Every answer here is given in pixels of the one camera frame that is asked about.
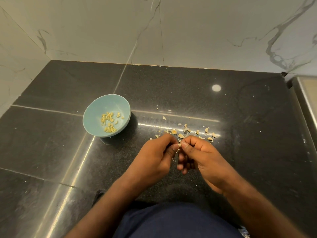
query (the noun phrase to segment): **fingernail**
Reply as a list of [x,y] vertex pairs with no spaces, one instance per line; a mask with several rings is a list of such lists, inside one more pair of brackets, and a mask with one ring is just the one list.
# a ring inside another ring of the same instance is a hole
[[189,145],[186,142],[180,142],[180,144],[182,145],[182,148],[186,148]]

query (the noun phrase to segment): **left hand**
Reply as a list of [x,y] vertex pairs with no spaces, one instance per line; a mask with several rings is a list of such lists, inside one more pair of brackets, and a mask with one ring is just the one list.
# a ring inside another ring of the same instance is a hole
[[148,140],[124,176],[132,182],[138,192],[142,192],[168,174],[171,160],[178,149],[178,141],[171,134]]

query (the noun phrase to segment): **hand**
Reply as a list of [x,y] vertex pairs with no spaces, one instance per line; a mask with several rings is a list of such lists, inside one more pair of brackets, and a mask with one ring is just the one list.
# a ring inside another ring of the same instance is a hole
[[125,172],[125,176],[139,192],[144,191],[168,174],[171,160],[178,149],[178,141],[171,134],[148,140]]
[[191,168],[198,169],[207,184],[220,194],[240,177],[209,142],[188,136],[180,144],[177,169],[182,170],[184,175]]

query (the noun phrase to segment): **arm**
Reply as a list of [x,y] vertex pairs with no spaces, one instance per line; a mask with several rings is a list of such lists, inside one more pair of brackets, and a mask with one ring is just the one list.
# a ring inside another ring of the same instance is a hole
[[181,142],[177,168],[199,169],[207,184],[223,194],[252,237],[306,237],[286,216],[244,180],[209,142],[188,136]]
[[170,134],[147,141],[128,170],[65,237],[111,237],[131,202],[168,174],[178,148]]

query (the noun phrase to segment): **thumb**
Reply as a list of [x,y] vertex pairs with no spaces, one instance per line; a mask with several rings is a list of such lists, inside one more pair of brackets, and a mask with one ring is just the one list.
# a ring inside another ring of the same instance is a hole
[[186,143],[186,141],[182,141],[180,142],[180,144],[182,146],[183,151],[185,152],[185,154],[187,154],[189,158],[197,162],[201,160],[202,152],[200,150],[195,149],[194,147]]
[[178,149],[179,149],[178,144],[172,144],[170,147],[168,147],[167,150],[165,151],[165,154],[163,155],[162,162],[170,163]]

